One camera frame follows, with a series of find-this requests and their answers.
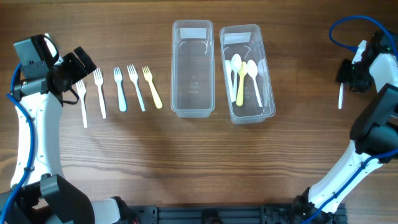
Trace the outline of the thin white plastic fork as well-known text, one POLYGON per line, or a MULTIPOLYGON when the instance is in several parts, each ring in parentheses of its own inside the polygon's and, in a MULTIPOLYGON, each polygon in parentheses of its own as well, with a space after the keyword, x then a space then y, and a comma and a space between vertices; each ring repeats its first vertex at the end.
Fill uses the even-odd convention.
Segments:
POLYGON ((76 82, 75 85, 77 88, 78 96, 80 97, 80 101, 81 101, 83 127, 87 128, 88 123, 87 123, 87 114, 86 114, 86 106, 85 106, 86 87, 85 87, 85 84, 83 83, 83 80, 76 82))

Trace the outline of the thin white plastic spoon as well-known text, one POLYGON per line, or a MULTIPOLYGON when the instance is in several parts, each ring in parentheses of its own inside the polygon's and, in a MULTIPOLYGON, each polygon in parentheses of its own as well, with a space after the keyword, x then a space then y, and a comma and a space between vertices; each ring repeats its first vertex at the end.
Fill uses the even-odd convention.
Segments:
POLYGON ((344 97, 344 83, 340 83, 339 95, 338 95, 338 109, 341 110, 343 107, 344 97))

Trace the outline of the wide-handled white fork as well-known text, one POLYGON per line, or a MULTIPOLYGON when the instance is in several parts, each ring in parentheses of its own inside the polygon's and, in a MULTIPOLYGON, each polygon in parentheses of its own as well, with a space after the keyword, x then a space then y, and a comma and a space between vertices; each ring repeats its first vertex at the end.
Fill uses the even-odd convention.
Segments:
POLYGON ((122 112, 125 112, 127 110, 127 104, 126 104, 126 99, 124 96, 124 91, 123 91, 123 75, 121 73, 121 70, 119 67, 113 68, 113 73, 114 73, 114 80, 117 84, 118 88, 118 103, 119 103, 119 110, 122 112))

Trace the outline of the slim white plastic fork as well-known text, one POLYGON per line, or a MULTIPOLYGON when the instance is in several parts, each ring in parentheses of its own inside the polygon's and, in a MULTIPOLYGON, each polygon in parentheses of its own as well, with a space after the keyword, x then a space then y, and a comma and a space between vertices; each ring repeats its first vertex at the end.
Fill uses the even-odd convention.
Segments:
POLYGON ((141 95, 141 91, 139 89, 139 84, 138 84, 138 80, 139 80, 139 76, 136 72, 136 69, 134 67, 133 64, 130 64, 127 66, 127 72, 129 74, 129 78, 130 80, 133 82, 135 88, 136 88, 136 94, 137 94, 137 99, 139 101, 140 107, 141 107, 141 111, 145 111, 145 106, 144 106, 144 102, 142 99, 142 95, 141 95))

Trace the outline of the yellow plastic fork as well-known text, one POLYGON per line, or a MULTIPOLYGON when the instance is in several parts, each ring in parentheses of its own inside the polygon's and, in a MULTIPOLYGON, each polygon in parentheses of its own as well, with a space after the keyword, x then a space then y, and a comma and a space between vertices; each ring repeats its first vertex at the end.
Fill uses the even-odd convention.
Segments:
POLYGON ((150 72, 150 69, 148 66, 143 66, 142 68, 143 74, 144 74, 144 79, 148 82, 152 97, 154 100, 155 107, 157 109, 161 109, 163 107, 162 101, 160 99, 160 96, 155 88, 155 85, 153 83, 153 76, 152 73, 150 72))

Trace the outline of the slim white plastic spoon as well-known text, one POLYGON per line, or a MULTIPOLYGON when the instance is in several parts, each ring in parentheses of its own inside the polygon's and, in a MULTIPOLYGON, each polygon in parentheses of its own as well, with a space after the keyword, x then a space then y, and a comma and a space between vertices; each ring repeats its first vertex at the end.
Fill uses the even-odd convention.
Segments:
POLYGON ((255 94, 256 94, 257 103, 258 103, 259 107, 262 108, 262 99, 261 99, 261 96, 260 96, 260 92, 259 92, 258 85, 257 85, 257 80, 256 80, 256 77, 258 75, 257 65, 256 65, 256 63, 253 60, 249 60, 247 62, 247 66, 248 66, 248 74, 253 80, 254 91, 255 91, 255 94))

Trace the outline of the yellow plastic spoon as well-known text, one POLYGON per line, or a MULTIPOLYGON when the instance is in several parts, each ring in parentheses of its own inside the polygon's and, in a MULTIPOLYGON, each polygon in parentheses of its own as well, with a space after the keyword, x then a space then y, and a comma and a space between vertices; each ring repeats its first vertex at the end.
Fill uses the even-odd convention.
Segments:
POLYGON ((239 74, 239 86, 238 86, 238 92, 237 92, 237 97, 236 97, 236 104, 238 106, 243 105, 243 98, 244 98, 244 77, 248 73, 248 66, 246 62, 242 62, 241 68, 238 72, 239 74))

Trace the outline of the wide-handled white spoon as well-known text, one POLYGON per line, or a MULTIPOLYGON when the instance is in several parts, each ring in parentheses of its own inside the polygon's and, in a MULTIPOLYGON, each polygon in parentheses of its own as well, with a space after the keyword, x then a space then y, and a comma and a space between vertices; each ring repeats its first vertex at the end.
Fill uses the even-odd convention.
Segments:
POLYGON ((231 61, 230 60, 225 60, 225 67, 226 67, 226 73, 227 73, 227 82, 228 82, 228 88, 229 88, 229 97, 231 102, 233 102, 233 82, 231 78, 231 61))

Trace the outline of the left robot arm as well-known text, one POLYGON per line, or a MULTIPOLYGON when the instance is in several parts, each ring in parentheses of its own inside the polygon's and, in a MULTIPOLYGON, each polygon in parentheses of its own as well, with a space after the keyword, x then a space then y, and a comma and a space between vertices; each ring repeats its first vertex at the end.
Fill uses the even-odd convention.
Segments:
POLYGON ((17 164, 1 194, 2 223, 139 223, 119 197, 92 202, 69 183, 60 164, 63 94, 96 68, 81 48, 61 56, 47 34, 14 43, 19 65, 8 98, 19 121, 17 164))

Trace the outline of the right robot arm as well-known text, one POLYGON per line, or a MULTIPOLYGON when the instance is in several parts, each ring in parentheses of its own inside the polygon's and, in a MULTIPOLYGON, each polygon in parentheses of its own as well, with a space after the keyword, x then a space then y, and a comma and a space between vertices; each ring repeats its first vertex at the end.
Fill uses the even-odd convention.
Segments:
POLYGON ((352 125, 347 150, 321 181, 296 196, 291 223, 328 223, 342 200, 372 171, 397 159, 397 34, 377 30, 344 59, 336 81, 351 91, 376 87, 375 98, 352 125))

